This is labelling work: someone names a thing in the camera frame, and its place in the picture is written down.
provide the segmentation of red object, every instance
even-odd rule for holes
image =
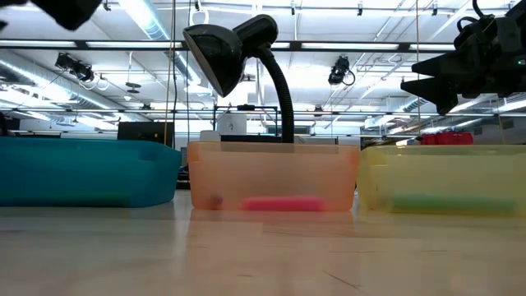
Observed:
[[[323,211],[319,197],[249,197],[242,205],[244,210]]]
[[[425,135],[420,145],[473,145],[471,132],[442,132],[436,135]]]

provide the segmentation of green object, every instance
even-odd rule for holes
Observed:
[[[171,201],[181,153],[150,141],[0,137],[0,206]]]
[[[517,209],[513,198],[466,197],[436,194],[395,195],[390,201],[393,212],[422,213],[511,213]]]

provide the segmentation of orange translucent bin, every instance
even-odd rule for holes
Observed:
[[[197,209],[241,210],[247,198],[318,197],[323,210],[353,207],[357,146],[192,142],[191,202]]]

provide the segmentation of pink object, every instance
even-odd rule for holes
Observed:
[[[319,197],[249,197],[243,201],[244,210],[323,211]]]

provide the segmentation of ceiling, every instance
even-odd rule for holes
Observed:
[[[173,2],[170,0],[145,0],[157,11],[162,26],[170,31],[172,23]],[[399,42],[447,42],[451,43],[458,35],[456,21],[461,16],[475,15],[471,1],[438,0],[437,16],[430,12],[434,0],[418,2],[421,15],[417,17],[414,0],[296,0],[296,15],[291,13],[290,0],[223,0],[201,1],[201,7],[209,14],[209,23],[228,28],[248,20],[253,14],[267,13],[274,17],[279,26],[279,40],[323,40],[323,41],[399,41]],[[357,16],[359,3],[362,3],[363,14]],[[492,13],[505,13],[509,8],[509,0],[479,0],[482,10]],[[35,7],[9,7],[0,11],[0,20],[7,21],[9,26],[2,32],[2,39],[112,39],[112,40],[145,40],[145,33],[130,17],[128,12],[119,5],[119,1],[110,1],[111,11],[100,7],[94,16],[75,32],[64,30],[55,21]],[[177,1],[176,39],[182,39],[182,29],[187,27],[189,19],[196,24],[204,21],[205,13],[194,12],[194,2]],[[45,67],[57,75],[63,75],[73,80],[73,76],[61,74],[54,66],[58,51],[18,49],[14,52],[23,58]],[[68,51],[73,57],[93,65],[95,72],[109,81],[106,90],[100,90],[95,84],[91,91],[114,101],[129,109],[138,109],[143,103],[152,103],[156,109],[165,109],[168,90],[168,107],[173,107],[175,88],[168,69],[167,56],[162,52],[115,52],[115,51]],[[131,54],[131,66],[128,71]],[[181,52],[190,61],[191,67],[200,73],[194,57],[189,52]],[[327,82],[330,68],[342,53],[316,52],[277,52],[276,59],[283,69],[293,97],[296,110],[313,110],[320,104],[325,110],[345,110],[350,106],[367,111],[394,111],[407,102],[411,96],[399,88],[402,79],[417,79],[411,73],[410,67],[416,61],[433,58],[435,54],[384,54],[384,53],[345,53],[351,64],[356,63],[353,71],[356,74],[356,84],[344,90],[341,86],[330,86]],[[406,59],[396,71],[390,71],[401,58]],[[247,74],[256,74],[256,61],[248,61]],[[214,97],[187,94],[186,82],[181,73],[176,72],[178,102],[191,108],[212,108]],[[142,85],[140,94],[130,95],[126,92],[127,81]],[[277,106],[278,100],[274,92],[272,80],[263,73],[265,105]],[[249,104],[257,104],[256,84],[243,82],[242,87]],[[208,87],[206,81],[201,83]],[[423,112],[435,112],[432,104],[422,106]],[[163,118],[163,115],[150,114],[150,119]],[[364,117],[341,118],[341,120],[365,120]]]

